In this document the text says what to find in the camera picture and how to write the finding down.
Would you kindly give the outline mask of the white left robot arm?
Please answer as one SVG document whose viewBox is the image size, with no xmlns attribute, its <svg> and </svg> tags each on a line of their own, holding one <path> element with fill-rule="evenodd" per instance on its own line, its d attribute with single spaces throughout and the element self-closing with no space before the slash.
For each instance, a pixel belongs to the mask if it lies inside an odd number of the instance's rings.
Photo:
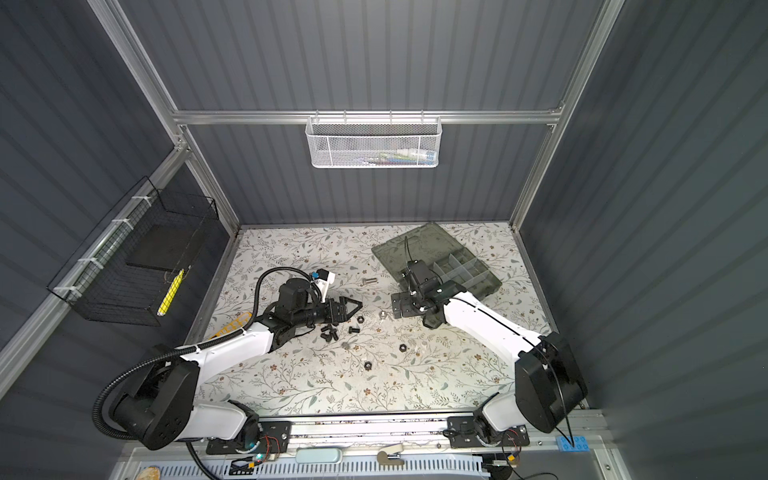
<svg viewBox="0 0 768 480">
<path fill-rule="evenodd" d="M 150 450 L 175 442 L 218 440 L 250 453 L 266 445 L 258 415 L 237 400 L 197 399 L 201 385 L 256 356 L 273 353 L 291 340 L 318 329 L 337 339 L 339 325 L 353 319 L 361 301 L 327 295 L 328 282 L 291 278 L 246 328 L 192 347 L 165 349 L 159 359 L 129 373 L 102 421 L 118 425 Z"/>
</svg>

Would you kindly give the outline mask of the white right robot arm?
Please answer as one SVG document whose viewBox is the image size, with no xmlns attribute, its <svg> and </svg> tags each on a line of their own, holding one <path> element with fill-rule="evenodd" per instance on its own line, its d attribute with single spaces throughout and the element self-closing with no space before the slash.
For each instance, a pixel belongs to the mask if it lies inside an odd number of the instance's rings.
<svg viewBox="0 0 768 480">
<path fill-rule="evenodd" d="M 559 333 L 540 335 L 514 323 L 464 286 L 441 280 L 421 260 L 409 260 L 402 277 L 407 290 L 392 296 L 397 318 L 419 317 L 429 329 L 444 324 L 457 328 L 514 370 L 514 391 L 492 395 L 473 413 L 480 441 L 497 443 L 524 427 L 550 433 L 586 399 L 586 381 Z"/>
</svg>

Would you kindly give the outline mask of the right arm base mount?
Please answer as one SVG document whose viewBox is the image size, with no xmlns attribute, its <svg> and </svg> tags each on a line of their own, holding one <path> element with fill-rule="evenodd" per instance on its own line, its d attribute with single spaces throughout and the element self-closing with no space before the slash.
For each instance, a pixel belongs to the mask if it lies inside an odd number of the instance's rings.
<svg viewBox="0 0 768 480">
<path fill-rule="evenodd" d="M 450 416 L 442 435 L 452 448 L 504 447 L 521 449 L 530 445 L 524 425 L 504 431 L 495 430 L 488 422 L 470 415 Z"/>
</svg>

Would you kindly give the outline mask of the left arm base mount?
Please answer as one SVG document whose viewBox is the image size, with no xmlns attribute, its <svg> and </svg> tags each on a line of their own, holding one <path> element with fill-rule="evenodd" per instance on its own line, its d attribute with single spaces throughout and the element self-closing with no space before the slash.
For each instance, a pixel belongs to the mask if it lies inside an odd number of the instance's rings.
<svg viewBox="0 0 768 480">
<path fill-rule="evenodd" d="M 208 442 L 208 455 L 277 455 L 287 451 L 292 423 L 288 421 L 247 422 L 232 440 Z"/>
</svg>

